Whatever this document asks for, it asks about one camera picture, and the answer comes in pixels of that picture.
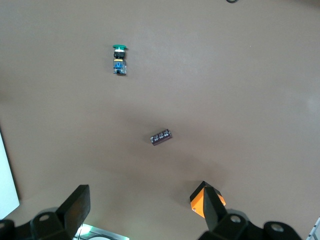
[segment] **screw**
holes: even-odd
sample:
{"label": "screw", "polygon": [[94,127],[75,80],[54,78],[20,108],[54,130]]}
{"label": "screw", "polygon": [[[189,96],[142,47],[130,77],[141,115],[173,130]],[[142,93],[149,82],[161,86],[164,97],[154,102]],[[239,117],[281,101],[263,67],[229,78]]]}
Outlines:
{"label": "screw", "polygon": [[284,228],[276,223],[271,224],[271,228],[273,230],[275,230],[276,232],[280,232],[280,233],[282,233],[284,231]]}
{"label": "screw", "polygon": [[43,216],[41,216],[40,218],[39,218],[39,221],[45,221],[45,220],[48,220],[49,219],[49,215],[43,215]]}
{"label": "screw", "polygon": [[238,216],[236,216],[236,215],[232,215],[232,216],[230,217],[230,219],[231,219],[232,222],[234,222],[234,223],[236,223],[236,224],[238,224],[238,223],[241,222],[240,217],[238,217]]}

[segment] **teal cap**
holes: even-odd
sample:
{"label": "teal cap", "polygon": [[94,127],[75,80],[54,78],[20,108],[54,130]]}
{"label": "teal cap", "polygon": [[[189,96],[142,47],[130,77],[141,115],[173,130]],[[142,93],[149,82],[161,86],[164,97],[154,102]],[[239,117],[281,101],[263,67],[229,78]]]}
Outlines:
{"label": "teal cap", "polygon": [[127,48],[127,46],[119,45],[119,44],[113,45],[112,47],[115,49],[120,49],[120,50],[125,50]]}

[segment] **white panel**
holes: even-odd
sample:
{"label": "white panel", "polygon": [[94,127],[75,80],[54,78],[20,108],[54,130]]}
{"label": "white panel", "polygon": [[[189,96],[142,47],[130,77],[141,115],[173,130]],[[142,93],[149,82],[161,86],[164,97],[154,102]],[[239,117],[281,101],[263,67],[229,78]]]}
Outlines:
{"label": "white panel", "polygon": [[19,206],[19,199],[1,133],[0,183],[0,219],[3,219]]}

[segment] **orange object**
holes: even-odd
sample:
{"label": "orange object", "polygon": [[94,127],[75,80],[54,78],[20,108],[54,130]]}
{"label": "orange object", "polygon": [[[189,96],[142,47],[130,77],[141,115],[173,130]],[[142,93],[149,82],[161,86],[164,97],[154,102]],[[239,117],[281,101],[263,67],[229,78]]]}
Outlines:
{"label": "orange object", "polygon": [[206,187],[212,187],[214,189],[214,191],[216,192],[216,194],[218,195],[218,197],[220,198],[220,201],[222,202],[223,206],[226,205],[226,201],[225,201],[224,197],[221,195],[220,191],[218,191],[213,186],[211,186],[210,184],[203,181],[190,196],[191,209],[203,218],[205,218],[204,194],[205,194]]}

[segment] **small electronic component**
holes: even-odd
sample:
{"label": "small electronic component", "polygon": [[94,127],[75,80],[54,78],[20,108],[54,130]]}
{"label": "small electronic component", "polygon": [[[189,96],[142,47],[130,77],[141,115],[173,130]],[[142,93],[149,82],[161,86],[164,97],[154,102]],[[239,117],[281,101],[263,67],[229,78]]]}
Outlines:
{"label": "small electronic component", "polygon": [[153,146],[163,143],[164,141],[167,141],[169,139],[172,139],[172,134],[169,129],[159,132],[158,134],[150,137]]}
{"label": "small electronic component", "polygon": [[209,183],[202,181],[202,183],[197,187],[197,189],[190,196],[191,209],[199,214],[201,217],[205,217],[204,214],[204,193],[205,188],[213,188],[215,193],[218,195],[223,206],[226,205],[225,199],[222,196],[221,192],[211,186]]}
{"label": "small electronic component", "polygon": [[114,47],[114,59],[113,59],[113,73],[114,74],[127,74],[127,63],[125,60],[127,48],[125,45],[113,45]]}

